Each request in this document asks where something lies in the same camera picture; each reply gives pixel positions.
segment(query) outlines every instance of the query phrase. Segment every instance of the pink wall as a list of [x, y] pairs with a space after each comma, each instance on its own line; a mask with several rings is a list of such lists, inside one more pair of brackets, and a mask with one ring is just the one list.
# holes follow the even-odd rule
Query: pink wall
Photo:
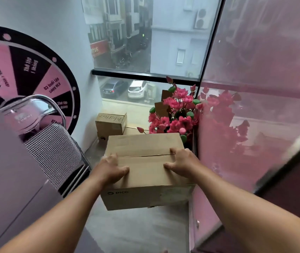
[[[284, 164], [282, 155], [300, 136], [300, 0], [226, 0], [203, 82], [202, 87], [236, 86], [242, 100], [229, 106], [234, 113], [230, 126], [244, 120], [250, 126], [244, 151], [237, 153], [218, 136], [223, 133], [219, 126], [210, 129], [212, 116], [204, 115], [199, 157], [228, 181], [252, 191], [270, 168]], [[207, 95], [222, 92], [210, 89]], [[199, 188], [193, 207], [198, 246], [219, 219]]]

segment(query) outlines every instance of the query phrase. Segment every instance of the cardboard box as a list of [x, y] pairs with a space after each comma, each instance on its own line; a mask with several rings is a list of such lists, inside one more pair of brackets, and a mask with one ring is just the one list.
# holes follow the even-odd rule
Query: cardboard box
[[[136, 125], [136, 124], [133, 124], [133, 123], [128, 123], [127, 126], [124, 129], [123, 135], [139, 135], [139, 134], [141, 134], [138, 131], [137, 127], [142, 127], [142, 126]], [[149, 130], [147, 128], [144, 128], [144, 132], [146, 134], [149, 134]]]
[[175, 161], [170, 147], [184, 148], [178, 133], [110, 136], [106, 155], [117, 153], [118, 165], [130, 172], [102, 191], [107, 210], [187, 202], [194, 184], [163, 167]]
[[99, 113], [95, 120], [97, 136], [100, 141], [107, 141], [109, 136], [123, 135], [127, 124], [127, 114]]

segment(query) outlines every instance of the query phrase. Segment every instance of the parked car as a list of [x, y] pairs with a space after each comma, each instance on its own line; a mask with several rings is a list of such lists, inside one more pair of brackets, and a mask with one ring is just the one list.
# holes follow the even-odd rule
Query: parked car
[[117, 78], [111, 78], [101, 88], [102, 97], [116, 98], [125, 92], [129, 87], [128, 82]]
[[129, 98], [143, 98], [147, 95], [148, 91], [148, 81], [146, 80], [134, 80], [129, 89]]

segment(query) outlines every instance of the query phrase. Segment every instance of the red storefront sign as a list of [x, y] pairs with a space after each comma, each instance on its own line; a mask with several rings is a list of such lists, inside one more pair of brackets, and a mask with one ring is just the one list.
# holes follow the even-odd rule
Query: red storefront sign
[[93, 58], [97, 57], [98, 55], [101, 55], [103, 53], [106, 53], [108, 51], [108, 41], [103, 40], [99, 42], [94, 42], [90, 45], [91, 48], [91, 54], [93, 55]]

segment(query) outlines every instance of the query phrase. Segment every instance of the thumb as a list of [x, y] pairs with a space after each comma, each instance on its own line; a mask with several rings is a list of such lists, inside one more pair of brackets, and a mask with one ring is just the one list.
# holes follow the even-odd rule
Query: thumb
[[129, 173], [130, 167], [129, 166], [119, 167], [119, 170], [121, 172], [122, 177], [124, 177], [126, 174]]
[[164, 163], [163, 166], [168, 170], [172, 170], [175, 168], [175, 163]]

